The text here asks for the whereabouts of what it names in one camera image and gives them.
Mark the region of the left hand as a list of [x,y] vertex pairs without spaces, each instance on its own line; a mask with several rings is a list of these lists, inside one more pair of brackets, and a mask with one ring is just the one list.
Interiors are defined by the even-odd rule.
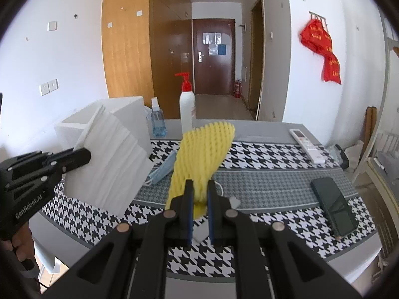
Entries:
[[15,255],[21,263],[25,260],[36,261],[34,240],[28,223],[25,223],[11,240],[1,241],[1,245],[5,250],[13,251],[13,249],[16,249]]

